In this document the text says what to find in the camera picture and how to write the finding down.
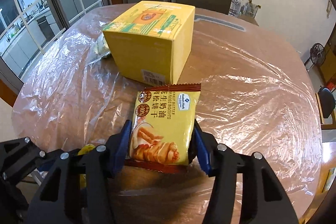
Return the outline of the black standing fan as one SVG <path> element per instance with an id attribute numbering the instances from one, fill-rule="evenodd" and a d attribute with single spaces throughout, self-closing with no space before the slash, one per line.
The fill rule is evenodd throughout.
<path id="1" fill-rule="evenodd" d="M 321 66 L 325 59 L 326 51 L 324 46 L 320 43 L 315 43 L 309 51 L 309 58 L 304 63 L 306 70 L 310 71 L 315 65 Z"/>

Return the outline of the white green snack packet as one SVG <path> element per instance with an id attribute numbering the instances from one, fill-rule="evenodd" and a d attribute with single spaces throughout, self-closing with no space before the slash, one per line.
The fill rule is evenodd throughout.
<path id="1" fill-rule="evenodd" d="M 94 64 L 101 59 L 110 57 L 111 53 L 104 37 L 104 34 L 101 34 L 97 40 L 94 42 L 92 48 L 90 49 L 90 53 L 88 55 L 87 64 Z"/>

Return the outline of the yellow cardboard box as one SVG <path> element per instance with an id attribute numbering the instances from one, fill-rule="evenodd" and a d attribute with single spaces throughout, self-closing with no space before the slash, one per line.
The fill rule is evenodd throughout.
<path id="1" fill-rule="evenodd" d="M 151 86 L 176 84 L 189 57 L 195 7 L 140 1 L 103 29 L 123 77 Z"/>

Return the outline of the black office chair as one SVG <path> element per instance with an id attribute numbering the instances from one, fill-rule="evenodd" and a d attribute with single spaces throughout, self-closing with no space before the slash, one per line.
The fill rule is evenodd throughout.
<path id="1" fill-rule="evenodd" d="M 333 93 L 326 87 L 321 87 L 318 91 L 323 118 L 329 118 L 335 109 L 335 98 Z"/>

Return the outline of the yellow biscuit packet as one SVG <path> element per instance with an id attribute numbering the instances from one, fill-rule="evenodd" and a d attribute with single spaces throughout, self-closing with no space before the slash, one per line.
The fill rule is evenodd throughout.
<path id="1" fill-rule="evenodd" d="M 127 166 L 163 173 L 187 170 L 201 84 L 176 84 L 138 92 Z"/>

